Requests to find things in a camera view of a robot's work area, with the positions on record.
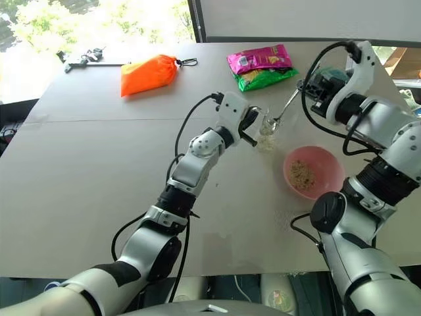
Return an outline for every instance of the table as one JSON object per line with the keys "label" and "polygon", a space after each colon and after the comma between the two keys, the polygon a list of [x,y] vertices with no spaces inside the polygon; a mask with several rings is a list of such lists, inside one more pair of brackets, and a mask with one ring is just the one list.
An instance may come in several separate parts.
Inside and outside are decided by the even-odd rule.
{"label": "table", "polygon": [[[154,204],[164,187],[174,139],[190,107],[211,92],[238,91],[226,55],[265,45],[270,43],[152,47],[181,59],[197,57],[199,65],[180,69],[171,86],[126,99],[119,96],[117,67],[60,74],[0,159],[0,275],[68,278],[111,262],[114,233]],[[253,105],[280,111],[296,80],[328,43],[285,45],[301,75],[244,93]],[[136,49],[131,52],[139,56]],[[345,59],[337,50],[326,64],[342,66]],[[370,92],[406,107],[380,63]],[[180,150],[214,125],[214,108],[209,101],[192,116]],[[285,121],[273,152],[242,142],[212,170],[195,204],[201,218],[192,219],[184,275],[326,270],[314,245],[289,228],[291,218],[309,211],[312,203],[287,187],[283,158],[295,147],[314,144],[335,154],[347,174],[359,172],[365,162],[344,157],[341,141],[313,128],[298,100]],[[421,262],[418,223],[421,215],[412,195],[383,229],[379,248],[398,264]],[[307,220],[300,225],[314,233]],[[118,250],[132,231],[122,235]]]}

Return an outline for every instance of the orange bag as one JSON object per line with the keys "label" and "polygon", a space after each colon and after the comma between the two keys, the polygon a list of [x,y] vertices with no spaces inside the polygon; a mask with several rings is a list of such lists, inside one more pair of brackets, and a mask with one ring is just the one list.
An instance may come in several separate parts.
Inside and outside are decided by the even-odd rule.
{"label": "orange bag", "polygon": [[197,59],[180,61],[175,57],[158,55],[143,63],[123,65],[121,67],[121,96],[170,84],[177,74],[176,63],[180,67],[195,66]]}

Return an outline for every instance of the floor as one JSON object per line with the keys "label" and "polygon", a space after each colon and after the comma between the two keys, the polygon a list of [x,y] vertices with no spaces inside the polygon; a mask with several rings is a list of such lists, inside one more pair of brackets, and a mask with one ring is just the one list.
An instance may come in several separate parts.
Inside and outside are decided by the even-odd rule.
{"label": "floor", "polygon": [[[260,303],[259,275],[239,275],[238,281],[243,291],[255,303]],[[331,307],[332,290],[327,280],[327,273],[305,273],[290,275],[289,279],[297,296],[300,315],[330,316],[333,315]],[[51,279],[10,279],[0,278],[0,307],[7,307],[43,292]],[[212,291],[209,298],[220,300],[245,300],[235,287],[234,276],[216,276],[212,278]],[[161,282],[148,287],[144,297],[144,306],[164,303],[172,280]]]}

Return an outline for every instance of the black strap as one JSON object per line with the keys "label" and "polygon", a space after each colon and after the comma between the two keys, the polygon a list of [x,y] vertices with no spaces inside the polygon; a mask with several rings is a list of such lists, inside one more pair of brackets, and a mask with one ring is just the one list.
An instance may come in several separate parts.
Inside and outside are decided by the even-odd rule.
{"label": "black strap", "polygon": [[188,59],[184,59],[183,61],[177,59],[176,63],[181,68],[183,66],[195,66],[197,65],[198,61],[197,61],[197,58],[188,58]]}

